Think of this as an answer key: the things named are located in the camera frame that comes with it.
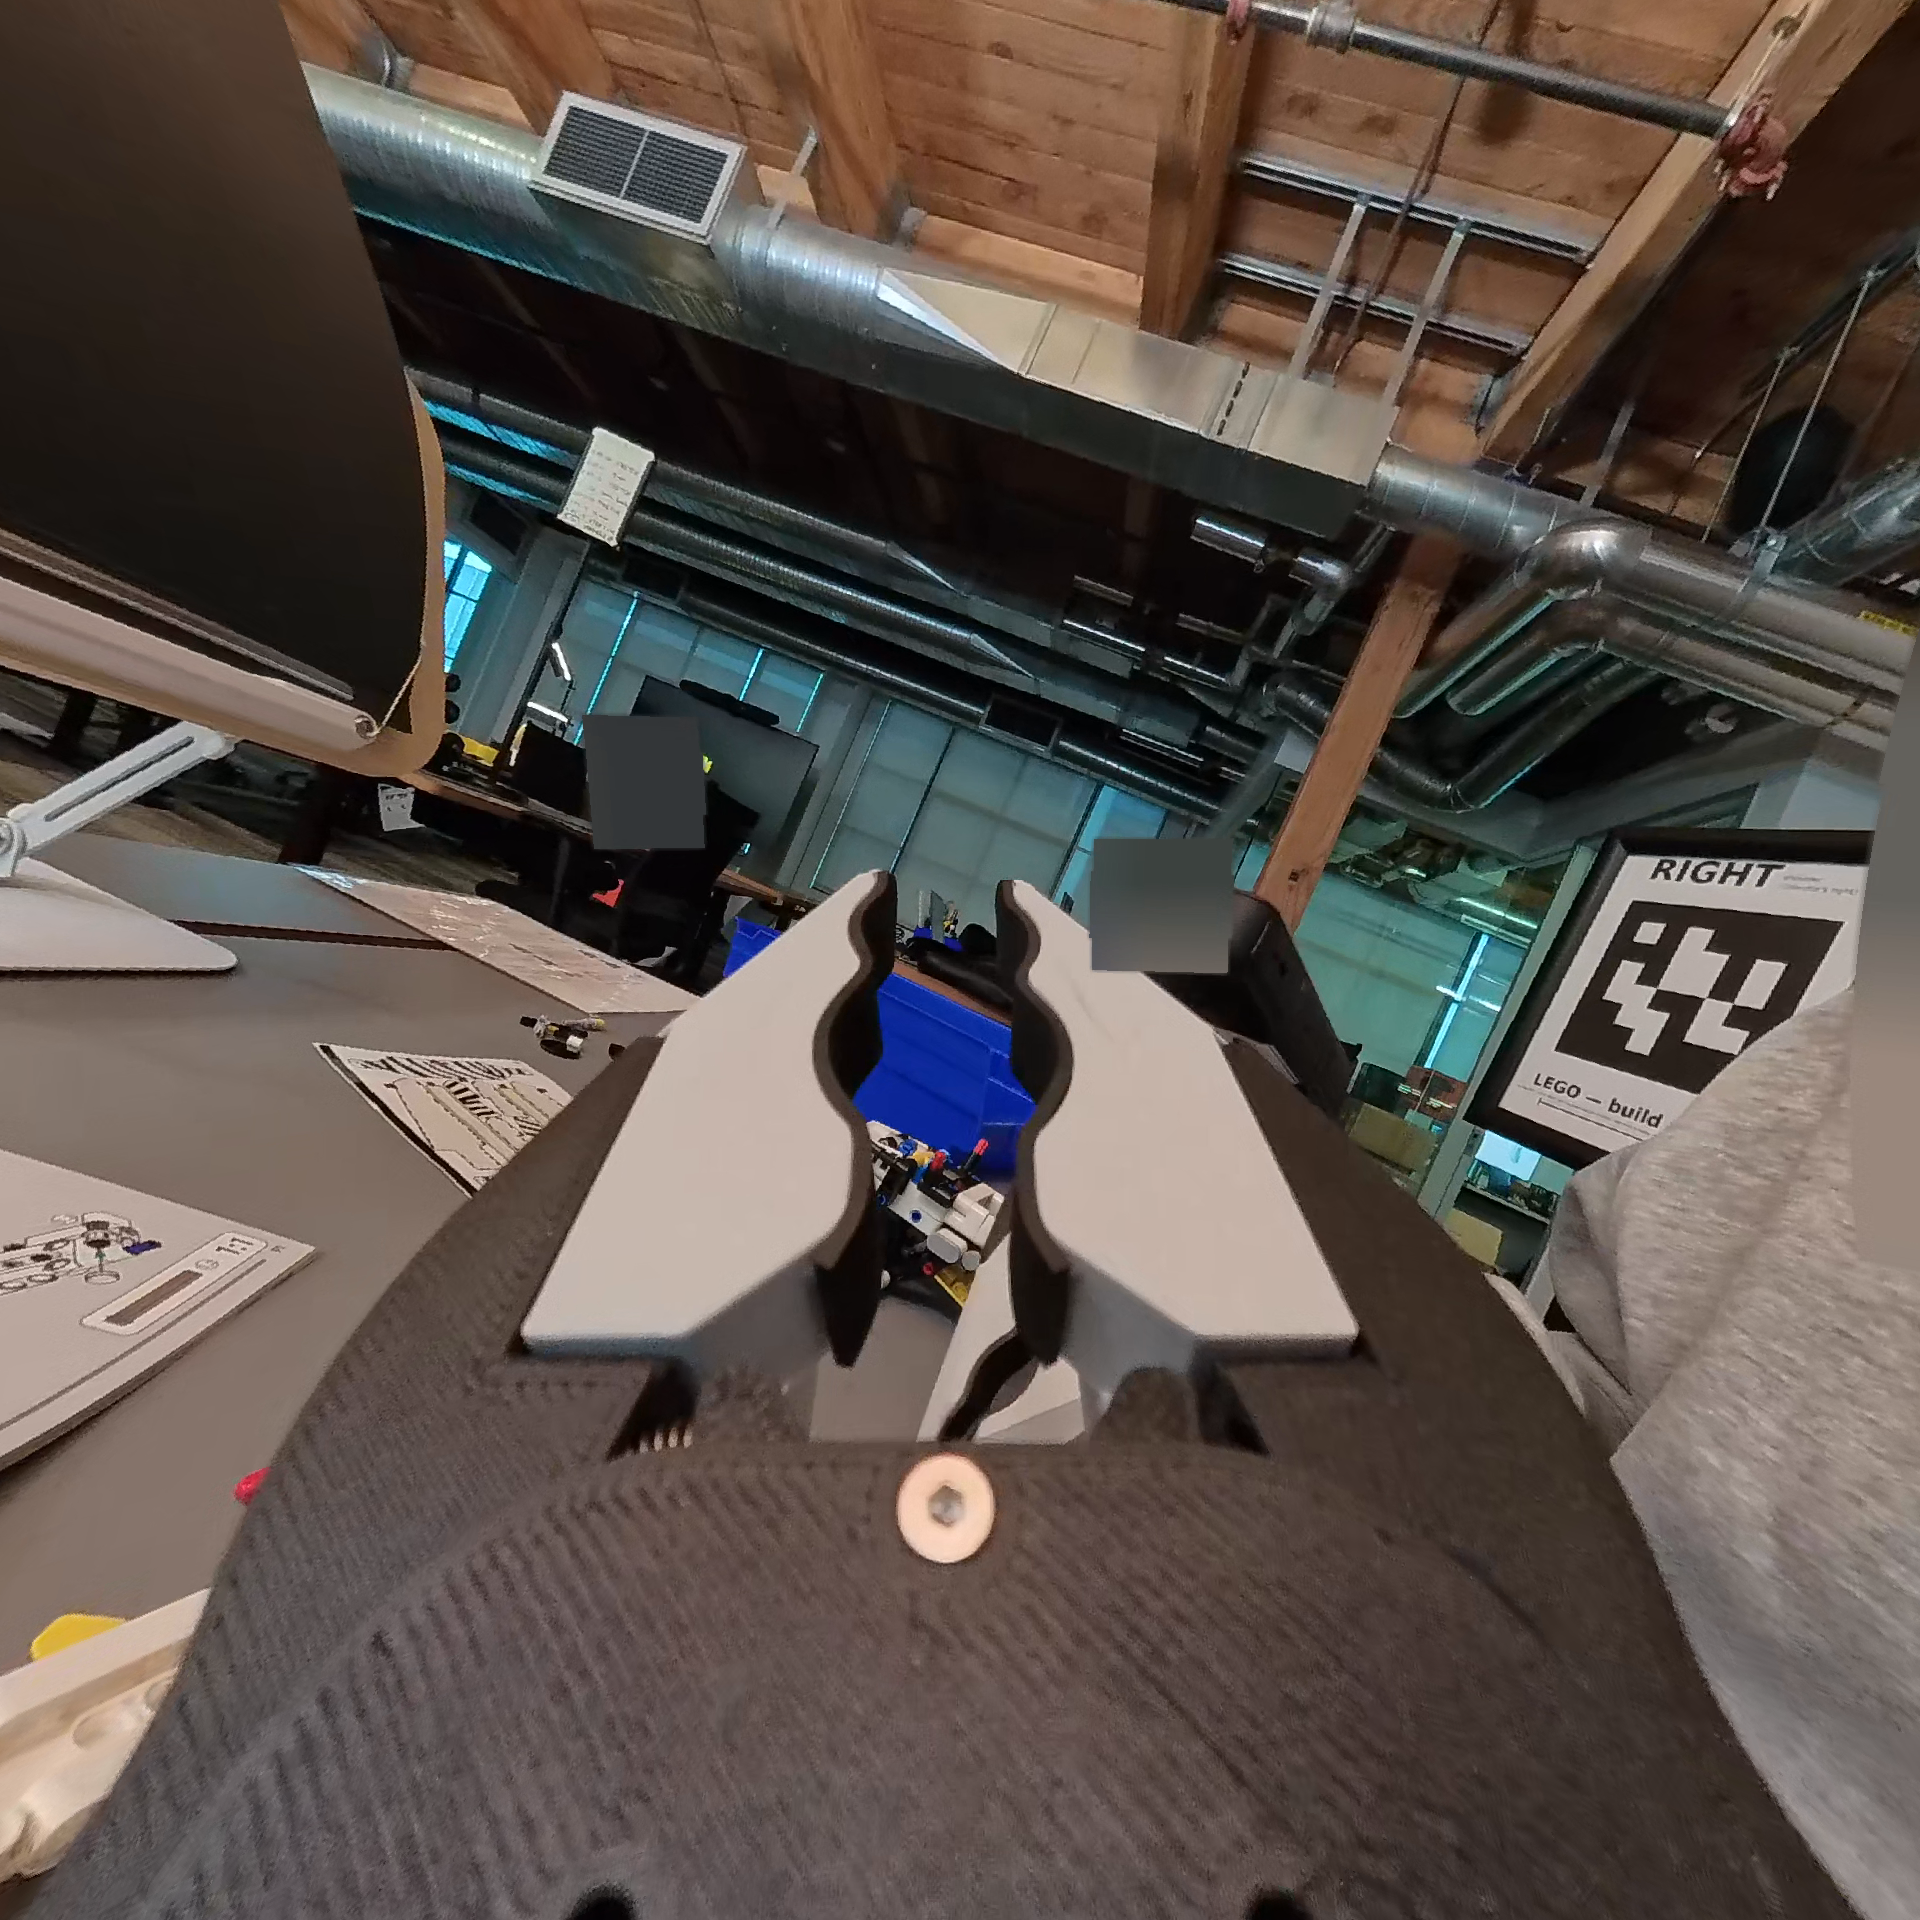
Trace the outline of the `blue storage bin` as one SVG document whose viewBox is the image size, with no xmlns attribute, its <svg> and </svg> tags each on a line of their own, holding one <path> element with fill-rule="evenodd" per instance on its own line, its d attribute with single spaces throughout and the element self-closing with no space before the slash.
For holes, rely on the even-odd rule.
<svg viewBox="0 0 1920 1920">
<path fill-rule="evenodd" d="M 880 1062 L 852 1092 L 857 1114 L 951 1162 L 986 1142 L 986 1174 L 1011 1174 L 1034 1114 L 1011 1066 L 1011 1026 L 898 972 L 880 983 L 877 1018 Z"/>
</svg>

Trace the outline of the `framed black white poster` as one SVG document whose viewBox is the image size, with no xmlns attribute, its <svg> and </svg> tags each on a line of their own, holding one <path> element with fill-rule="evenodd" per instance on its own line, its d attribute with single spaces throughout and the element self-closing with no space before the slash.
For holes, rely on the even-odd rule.
<svg viewBox="0 0 1920 1920">
<path fill-rule="evenodd" d="M 1465 1119 L 1568 1168 L 1668 1133 L 1730 1062 L 1852 984 L 1873 832 L 1612 835 Z"/>
</svg>

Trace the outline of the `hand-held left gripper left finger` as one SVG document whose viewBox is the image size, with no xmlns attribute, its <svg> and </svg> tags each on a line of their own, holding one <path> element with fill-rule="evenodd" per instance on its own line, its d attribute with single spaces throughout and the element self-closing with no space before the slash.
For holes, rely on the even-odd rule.
<svg viewBox="0 0 1920 1920">
<path fill-rule="evenodd" d="M 882 1230 L 852 1095 L 893 960 L 896 878 L 863 871 L 668 1026 L 521 1319 L 531 1352 L 860 1358 Z"/>
</svg>

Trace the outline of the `black ceiling pipe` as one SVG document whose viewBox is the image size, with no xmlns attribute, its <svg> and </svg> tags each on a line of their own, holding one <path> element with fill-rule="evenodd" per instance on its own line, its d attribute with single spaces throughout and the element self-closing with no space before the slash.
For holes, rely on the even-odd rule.
<svg viewBox="0 0 1920 1920">
<path fill-rule="evenodd" d="M 1504 55 L 1483 44 L 1393 27 L 1365 18 L 1345 2 L 1175 2 L 1187 14 L 1219 18 L 1232 37 L 1274 32 L 1295 37 L 1336 55 L 1365 55 L 1393 63 L 1471 80 L 1487 86 L 1517 88 L 1529 99 L 1600 112 L 1676 136 L 1724 141 L 1743 123 L 1740 103 L 1707 103 L 1681 94 L 1607 80 L 1572 67 Z"/>
</svg>

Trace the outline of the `partly built lego model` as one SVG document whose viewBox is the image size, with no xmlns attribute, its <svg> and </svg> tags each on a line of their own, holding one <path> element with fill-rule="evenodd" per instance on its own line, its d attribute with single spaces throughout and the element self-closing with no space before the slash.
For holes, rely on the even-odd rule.
<svg viewBox="0 0 1920 1920">
<path fill-rule="evenodd" d="M 869 1135 L 882 1295 L 954 1323 L 1001 1211 L 1001 1192 L 987 1179 L 995 1139 L 954 1156 L 882 1119 L 869 1119 Z"/>
</svg>

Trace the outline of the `lego instruction booklet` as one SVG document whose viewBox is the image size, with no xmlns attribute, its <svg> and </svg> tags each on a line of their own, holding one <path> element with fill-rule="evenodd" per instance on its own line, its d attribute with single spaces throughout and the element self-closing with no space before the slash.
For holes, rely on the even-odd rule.
<svg viewBox="0 0 1920 1920">
<path fill-rule="evenodd" d="M 4 1152 L 4 1469 L 314 1256 L 300 1239 Z"/>
</svg>

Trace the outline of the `silver bent ceiling duct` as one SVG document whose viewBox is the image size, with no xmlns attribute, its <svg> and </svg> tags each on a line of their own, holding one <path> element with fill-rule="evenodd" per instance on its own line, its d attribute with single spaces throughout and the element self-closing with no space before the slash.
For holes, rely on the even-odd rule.
<svg viewBox="0 0 1920 1920">
<path fill-rule="evenodd" d="M 1489 470 L 1384 447 L 1352 508 L 1389 532 L 1436 536 L 1500 565 L 1432 640 L 1389 714 L 1489 714 L 1543 690 L 1565 658 L 1594 664 L 1500 733 L 1468 772 L 1443 774 L 1389 742 L 1361 790 L 1436 816 L 1495 804 L 1642 678 L 1682 682 L 1738 703 L 1882 748 L 1916 652 L 1916 614 L 1812 583 L 1777 563 L 1676 541 L 1615 514 L 1517 486 Z"/>
</svg>

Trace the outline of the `white lego frame red piece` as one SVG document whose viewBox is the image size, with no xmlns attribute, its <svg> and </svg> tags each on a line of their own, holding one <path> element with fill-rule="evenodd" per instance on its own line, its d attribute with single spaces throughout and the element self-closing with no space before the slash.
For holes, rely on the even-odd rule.
<svg viewBox="0 0 1920 1920">
<path fill-rule="evenodd" d="M 2 1677 L 2 1882 L 49 1872 L 103 1803 L 176 1680 L 195 1591 Z"/>
</svg>

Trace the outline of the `black monitor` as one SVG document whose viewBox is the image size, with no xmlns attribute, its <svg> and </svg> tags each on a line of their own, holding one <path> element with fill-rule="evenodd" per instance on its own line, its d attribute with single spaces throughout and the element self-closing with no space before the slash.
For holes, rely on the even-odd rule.
<svg viewBox="0 0 1920 1920">
<path fill-rule="evenodd" d="M 772 711 L 746 703 L 699 683 L 642 676 L 635 715 L 683 715 L 698 722 L 708 779 L 754 814 L 754 832 L 740 851 L 744 871 L 772 878 L 786 828 L 802 803 L 817 748 L 779 726 Z"/>
</svg>

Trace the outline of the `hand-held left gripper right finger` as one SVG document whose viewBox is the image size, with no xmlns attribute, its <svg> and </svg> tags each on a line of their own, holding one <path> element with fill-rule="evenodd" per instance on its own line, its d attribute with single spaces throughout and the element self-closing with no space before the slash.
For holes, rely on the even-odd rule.
<svg viewBox="0 0 1920 1920">
<path fill-rule="evenodd" d="M 1361 1328 L 1213 1026 L 1025 879 L 997 893 L 1035 1102 L 1008 1239 L 1016 1330 L 1096 1420 L 1137 1372 L 1345 1360 Z"/>
</svg>

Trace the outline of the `wooden support post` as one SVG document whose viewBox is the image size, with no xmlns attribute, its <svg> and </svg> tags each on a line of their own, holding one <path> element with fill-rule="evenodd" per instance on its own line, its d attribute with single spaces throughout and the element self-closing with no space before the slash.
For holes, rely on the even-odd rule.
<svg viewBox="0 0 1920 1920">
<path fill-rule="evenodd" d="M 1306 919 L 1459 565 L 1459 543 L 1440 535 L 1419 535 L 1384 589 L 1256 883 L 1256 893 L 1274 908 L 1287 931 L 1299 931 Z"/>
</svg>

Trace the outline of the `black panel with wooden back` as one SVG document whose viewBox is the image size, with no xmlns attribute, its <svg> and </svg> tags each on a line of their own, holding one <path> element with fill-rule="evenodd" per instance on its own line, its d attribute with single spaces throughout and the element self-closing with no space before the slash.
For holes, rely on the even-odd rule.
<svg viewBox="0 0 1920 1920">
<path fill-rule="evenodd" d="M 2 4 L 2 302 L 4 558 L 426 765 L 441 450 L 277 4 Z"/>
</svg>

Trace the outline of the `white printed paper sheet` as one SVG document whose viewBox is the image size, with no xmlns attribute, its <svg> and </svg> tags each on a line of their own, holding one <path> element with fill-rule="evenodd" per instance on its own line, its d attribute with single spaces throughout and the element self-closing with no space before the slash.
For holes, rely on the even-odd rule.
<svg viewBox="0 0 1920 1920">
<path fill-rule="evenodd" d="M 586 1018 L 674 1018 L 698 1000 L 504 902 L 316 866 L 300 872 Z"/>
</svg>

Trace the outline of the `zebra striped sticker sheet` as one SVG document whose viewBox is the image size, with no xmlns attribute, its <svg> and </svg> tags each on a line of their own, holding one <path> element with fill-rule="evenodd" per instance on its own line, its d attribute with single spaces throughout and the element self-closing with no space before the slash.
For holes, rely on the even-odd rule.
<svg viewBox="0 0 1920 1920">
<path fill-rule="evenodd" d="M 569 1103 L 515 1058 L 316 1042 L 325 1066 L 466 1192 L 477 1192 Z"/>
</svg>

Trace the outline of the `white sign on pole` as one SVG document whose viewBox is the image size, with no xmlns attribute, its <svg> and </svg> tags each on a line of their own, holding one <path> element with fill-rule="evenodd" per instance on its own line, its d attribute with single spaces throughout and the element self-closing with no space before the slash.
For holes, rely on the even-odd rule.
<svg viewBox="0 0 1920 1920">
<path fill-rule="evenodd" d="M 653 467 L 647 445 L 596 424 L 556 509 L 557 524 L 596 543 L 621 546 Z"/>
</svg>

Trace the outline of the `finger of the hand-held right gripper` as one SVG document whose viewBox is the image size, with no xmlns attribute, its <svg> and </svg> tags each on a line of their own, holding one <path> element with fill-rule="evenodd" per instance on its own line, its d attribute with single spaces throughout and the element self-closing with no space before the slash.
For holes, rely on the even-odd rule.
<svg viewBox="0 0 1920 1920">
<path fill-rule="evenodd" d="M 975 1279 L 920 1424 L 920 1440 L 970 1440 L 1027 1383 L 1012 1284 Z"/>
<path fill-rule="evenodd" d="M 1025 1352 L 995 1360 L 972 1445 L 1064 1445 L 1088 1428 L 1081 1376 L 1068 1360 L 1040 1363 Z"/>
</svg>

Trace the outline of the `silver duct with vent grille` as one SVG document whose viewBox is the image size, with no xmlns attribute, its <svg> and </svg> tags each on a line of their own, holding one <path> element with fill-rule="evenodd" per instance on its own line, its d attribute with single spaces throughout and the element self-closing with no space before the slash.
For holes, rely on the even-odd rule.
<svg viewBox="0 0 1920 1920">
<path fill-rule="evenodd" d="M 317 63 L 356 213 L 860 389 L 1336 540 L 1385 450 L 1375 400 L 775 215 L 727 170 L 706 229 L 554 189 L 538 136 Z"/>
</svg>

